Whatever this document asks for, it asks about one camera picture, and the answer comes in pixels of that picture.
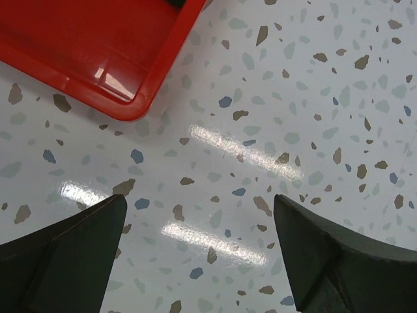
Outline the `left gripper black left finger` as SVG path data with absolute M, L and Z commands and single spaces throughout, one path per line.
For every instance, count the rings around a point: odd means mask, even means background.
M 127 202 L 116 194 L 1 245 L 2 312 L 99 312 Z

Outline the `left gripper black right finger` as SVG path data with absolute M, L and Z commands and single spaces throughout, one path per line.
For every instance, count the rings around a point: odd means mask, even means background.
M 274 222 L 298 312 L 416 311 L 416 251 L 352 231 L 281 194 Z

